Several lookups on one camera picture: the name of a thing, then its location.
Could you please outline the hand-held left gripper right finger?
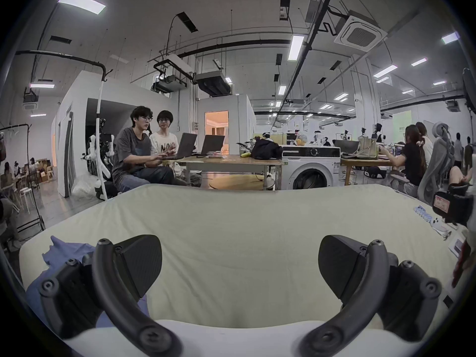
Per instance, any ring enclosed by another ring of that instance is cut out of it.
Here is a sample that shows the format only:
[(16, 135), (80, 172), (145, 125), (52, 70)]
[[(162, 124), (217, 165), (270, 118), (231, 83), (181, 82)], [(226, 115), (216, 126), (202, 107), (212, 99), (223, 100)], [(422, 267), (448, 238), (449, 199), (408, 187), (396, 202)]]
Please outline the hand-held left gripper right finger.
[(334, 317), (299, 343), (302, 357), (331, 357), (349, 345), (378, 315), (383, 329), (406, 342), (420, 342), (435, 316), (440, 281), (411, 260), (398, 261), (383, 241), (365, 245), (341, 235), (325, 236), (318, 266), (341, 301)]

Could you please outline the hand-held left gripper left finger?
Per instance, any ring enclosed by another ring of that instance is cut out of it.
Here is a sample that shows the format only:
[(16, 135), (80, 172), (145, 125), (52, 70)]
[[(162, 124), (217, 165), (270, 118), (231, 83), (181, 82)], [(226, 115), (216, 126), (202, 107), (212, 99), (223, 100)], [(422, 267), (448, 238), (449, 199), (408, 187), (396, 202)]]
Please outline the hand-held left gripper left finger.
[(137, 349), (150, 357), (179, 357), (182, 343), (138, 305), (158, 278), (162, 249), (156, 235), (117, 244), (98, 241), (95, 250), (68, 259), (40, 283), (42, 309), (50, 329), (71, 339), (92, 329), (102, 313)]

